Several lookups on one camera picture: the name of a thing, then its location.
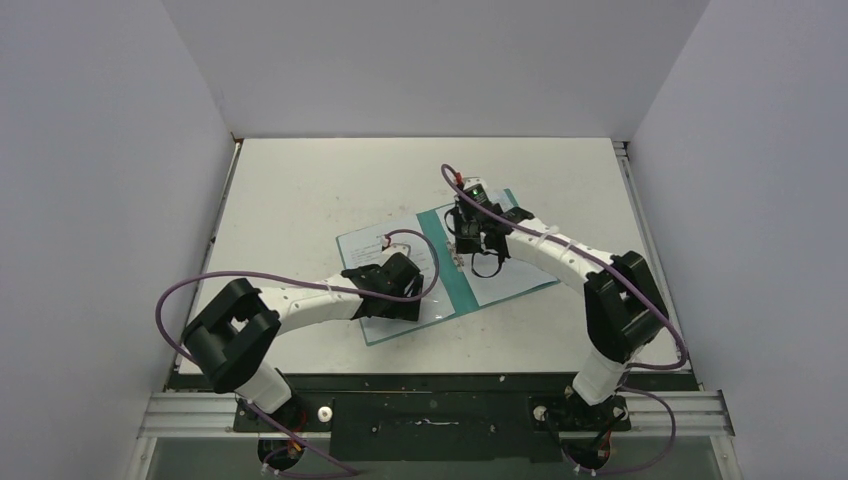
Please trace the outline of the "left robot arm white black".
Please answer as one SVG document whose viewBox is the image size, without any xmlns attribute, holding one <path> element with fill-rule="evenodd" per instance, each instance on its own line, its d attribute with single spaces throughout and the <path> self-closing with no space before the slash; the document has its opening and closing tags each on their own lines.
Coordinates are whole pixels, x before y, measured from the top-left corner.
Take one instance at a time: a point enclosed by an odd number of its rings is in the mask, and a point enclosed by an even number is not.
<svg viewBox="0 0 848 480">
<path fill-rule="evenodd" d="M 404 253 L 346 269 L 310 288 L 259 288 L 230 281 L 186 326 L 180 342 L 216 393 L 235 393 L 259 409 L 270 428 L 297 420 L 299 405 L 283 375 L 265 357 L 283 333 L 363 317 L 415 321 L 424 275 Z"/>
</svg>

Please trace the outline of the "teal folder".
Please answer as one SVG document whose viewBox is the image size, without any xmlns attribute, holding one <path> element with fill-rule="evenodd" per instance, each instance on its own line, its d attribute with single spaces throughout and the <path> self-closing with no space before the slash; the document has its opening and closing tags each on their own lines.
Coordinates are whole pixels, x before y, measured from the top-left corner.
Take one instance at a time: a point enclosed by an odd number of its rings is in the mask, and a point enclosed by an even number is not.
<svg viewBox="0 0 848 480">
<path fill-rule="evenodd" d="M 501 270 L 497 270 L 497 260 L 493 257 L 455 257 L 444 218 L 448 210 L 449 207 L 444 205 L 336 238 L 339 254 L 346 268 L 376 262 L 381 253 L 382 236 L 397 229 L 411 229 L 425 234 L 438 254 L 440 280 L 434 290 L 421 301 L 419 319 L 362 319 L 360 326 L 368 346 L 476 312 L 558 282 L 555 277 L 521 261 L 508 260 Z"/>
</svg>

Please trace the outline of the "metal folder clip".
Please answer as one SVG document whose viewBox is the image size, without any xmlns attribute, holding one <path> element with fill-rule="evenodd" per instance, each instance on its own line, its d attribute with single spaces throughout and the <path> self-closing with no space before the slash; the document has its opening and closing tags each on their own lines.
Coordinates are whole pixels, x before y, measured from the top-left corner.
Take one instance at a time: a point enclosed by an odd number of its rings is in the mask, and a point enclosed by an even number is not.
<svg viewBox="0 0 848 480">
<path fill-rule="evenodd" d="M 456 249 L 456 244 L 448 240 L 446 241 L 446 248 L 448 250 L 453 265 L 459 272 L 462 272 L 464 268 L 464 260 L 462 258 L 462 255 Z"/>
</svg>

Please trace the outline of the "printed white paper sheet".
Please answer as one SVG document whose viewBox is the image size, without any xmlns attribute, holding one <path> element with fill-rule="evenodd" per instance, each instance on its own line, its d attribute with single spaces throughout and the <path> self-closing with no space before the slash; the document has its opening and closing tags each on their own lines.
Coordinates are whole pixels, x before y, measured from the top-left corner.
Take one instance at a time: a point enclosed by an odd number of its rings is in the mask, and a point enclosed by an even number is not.
<svg viewBox="0 0 848 480">
<path fill-rule="evenodd" d="M 433 229 L 425 227 L 417 215 L 401 217 L 385 223 L 365 227 L 342 234 L 336 238 L 343 266 L 347 269 L 370 264 L 382 264 L 394 253 L 405 253 L 423 275 L 423 286 L 433 283 L 435 262 L 425 240 L 435 244 Z M 387 341 L 401 335 L 420 330 L 450 319 L 456 314 L 455 307 L 441 280 L 420 301 L 420 308 L 413 320 L 365 317 L 360 320 L 367 345 Z"/>
</svg>

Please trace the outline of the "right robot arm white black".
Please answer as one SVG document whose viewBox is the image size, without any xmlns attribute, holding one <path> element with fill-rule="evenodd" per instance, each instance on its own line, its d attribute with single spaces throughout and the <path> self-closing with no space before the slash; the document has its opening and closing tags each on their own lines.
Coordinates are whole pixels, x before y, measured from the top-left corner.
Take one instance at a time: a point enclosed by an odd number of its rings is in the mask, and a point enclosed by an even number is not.
<svg viewBox="0 0 848 480">
<path fill-rule="evenodd" d="M 577 428 L 593 427 L 668 320 L 645 259 L 634 251 L 589 248 L 521 207 L 502 209 L 479 185 L 456 196 L 447 216 L 458 253 L 521 261 L 582 294 L 590 350 L 571 383 L 565 414 Z"/>
</svg>

